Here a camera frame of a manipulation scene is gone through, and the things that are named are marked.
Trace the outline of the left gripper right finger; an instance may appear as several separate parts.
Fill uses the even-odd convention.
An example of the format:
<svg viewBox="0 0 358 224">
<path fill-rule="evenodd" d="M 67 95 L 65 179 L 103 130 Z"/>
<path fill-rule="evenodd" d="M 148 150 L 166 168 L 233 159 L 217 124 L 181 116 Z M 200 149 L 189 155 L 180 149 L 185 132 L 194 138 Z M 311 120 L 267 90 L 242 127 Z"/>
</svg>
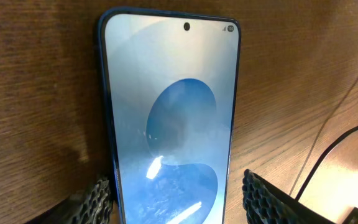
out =
<svg viewBox="0 0 358 224">
<path fill-rule="evenodd" d="M 242 183 L 248 224 L 333 224 L 249 169 Z"/>
</svg>

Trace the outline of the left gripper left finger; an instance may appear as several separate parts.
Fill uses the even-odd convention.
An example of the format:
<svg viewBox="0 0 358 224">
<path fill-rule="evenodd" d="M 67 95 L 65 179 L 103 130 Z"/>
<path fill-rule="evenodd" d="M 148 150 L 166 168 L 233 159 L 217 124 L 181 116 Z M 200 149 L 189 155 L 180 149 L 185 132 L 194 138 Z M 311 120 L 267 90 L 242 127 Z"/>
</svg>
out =
<svg viewBox="0 0 358 224">
<path fill-rule="evenodd" d="M 28 224 L 107 224 L 111 220 L 112 201 L 109 179 L 101 176 L 85 190 L 70 195 Z"/>
</svg>

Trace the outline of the blue Galaxy smartphone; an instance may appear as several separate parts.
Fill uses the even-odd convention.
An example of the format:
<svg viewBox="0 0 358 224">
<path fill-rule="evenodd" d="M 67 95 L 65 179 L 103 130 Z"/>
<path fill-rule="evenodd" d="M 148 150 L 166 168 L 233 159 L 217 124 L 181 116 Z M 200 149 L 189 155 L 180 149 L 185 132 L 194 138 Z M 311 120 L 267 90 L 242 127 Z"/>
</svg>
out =
<svg viewBox="0 0 358 224">
<path fill-rule="evenodd" d="M 96 43 L 121 223 L 222 223 L 239 23 L 115 7 Z"/>
</svg>

